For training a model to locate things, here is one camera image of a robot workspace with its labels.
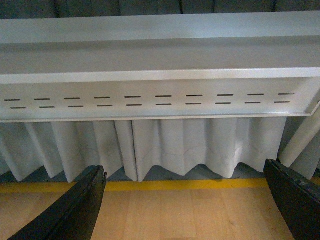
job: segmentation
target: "yellow stripe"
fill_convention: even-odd
[[[320,178],[312,182],[320,185]],[[0,184],[0,194],[3,193],[58,193],[66,192],[75,183],[3,183]],[[216,180],[184,180],[184,181],[114,181],[106,184],[106,192],[117,191],[161,191],[161,190],[197,190],[197,189],[232,189],[232,188],[266,188],[268,183],[264,178],[256,179],[216,179]]]
[[[3,183],[0,184],[0,193],[58,193],[66,192],[74,185],[74,182]]]
[[[184,180],[184,181],[143,181],[108,182],[105,191],[156,191],[156,190],[196,190],[230,188],[264,188],[265,179],[220,179],[220,180]]]

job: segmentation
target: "white curtain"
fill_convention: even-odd
[[[320,132],[291,165],[291,169],[311,179],[316,169],[320,169]]]
[[[102,165],[108,176],[124,167],[143,181],[158,165],[179,175],[205,164],[225,178],[238,163],[262,172],[276,159],[285,117],[37,122],[0,124],[0,174],[18,181],[45,166],[52,178],[72,182],[86,167]]]

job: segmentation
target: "white metal shelf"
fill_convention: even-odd
[[[319,12],[0,20],[0,36],[1,122],[311,116],[319,105]]]

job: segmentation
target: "black object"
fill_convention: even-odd
[[[81,181],[13,235],[10,240],[90,240],[100,211],[107,174],[96,166]]]
[[[280,162],[265,161],[273,199],[296,240],[320,240],[320,187]]]

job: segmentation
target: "light wood floor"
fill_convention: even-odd
[[[61,193],[1,193],[7,239]],[[93,240],[293,240],[270,190],[229,188],[104,193]]]

